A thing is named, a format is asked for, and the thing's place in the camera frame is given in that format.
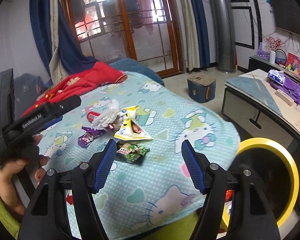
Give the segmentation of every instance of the stool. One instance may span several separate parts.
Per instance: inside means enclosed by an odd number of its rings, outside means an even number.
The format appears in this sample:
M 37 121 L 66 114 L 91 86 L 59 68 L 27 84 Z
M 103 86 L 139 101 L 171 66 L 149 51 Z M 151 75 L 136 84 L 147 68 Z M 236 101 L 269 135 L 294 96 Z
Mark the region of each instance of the stool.
M 215 97 L 216 79 L 199 73 L 188 78 L 189 96 L 198 103 L 206 103 Z

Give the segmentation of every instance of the white vase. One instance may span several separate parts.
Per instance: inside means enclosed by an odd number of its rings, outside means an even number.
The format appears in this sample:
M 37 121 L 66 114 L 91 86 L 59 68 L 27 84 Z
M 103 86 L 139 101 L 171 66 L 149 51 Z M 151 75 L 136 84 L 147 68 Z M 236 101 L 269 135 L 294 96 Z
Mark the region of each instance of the white vase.
M 269 62 L 270 62 L 270 64 L 274 64 L 274 62 L 275 62 L 275 51 L 273 51 L 273 50 L 270 51 Z

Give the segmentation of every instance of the brown stool top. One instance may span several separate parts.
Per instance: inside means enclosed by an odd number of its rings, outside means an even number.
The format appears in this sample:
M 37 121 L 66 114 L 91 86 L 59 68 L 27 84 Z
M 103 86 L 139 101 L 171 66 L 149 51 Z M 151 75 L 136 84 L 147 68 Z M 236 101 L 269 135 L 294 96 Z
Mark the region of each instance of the brown stool top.
M 188 77 L 188 81 L 203 85 L 207 87 L 216 81 L 216 78 L 207 74 L 199 73 Z

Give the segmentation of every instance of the power strip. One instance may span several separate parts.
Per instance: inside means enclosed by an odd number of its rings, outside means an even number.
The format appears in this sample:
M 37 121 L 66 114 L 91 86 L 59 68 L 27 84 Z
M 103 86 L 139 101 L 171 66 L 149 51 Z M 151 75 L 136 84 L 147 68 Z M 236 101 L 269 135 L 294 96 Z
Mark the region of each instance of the power strip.
M 293 106 L 294 100 L 287 95 L 285 92 L 283 92 L 281 89 L 278 89 L 275 94 L 281 98 L 283 101 L 285 101 L 289 106 Z

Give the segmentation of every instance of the green sleeve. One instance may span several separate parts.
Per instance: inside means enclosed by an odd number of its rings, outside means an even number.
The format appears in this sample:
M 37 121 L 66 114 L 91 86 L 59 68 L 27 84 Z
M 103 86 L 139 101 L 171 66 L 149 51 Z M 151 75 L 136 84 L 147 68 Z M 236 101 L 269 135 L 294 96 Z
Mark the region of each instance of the green sleeve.
M 6 210 L 0 198 L 0 221 L 9 233 L 15 238 L 18 238 L 20 224 L 15 220 L 12 215 Z

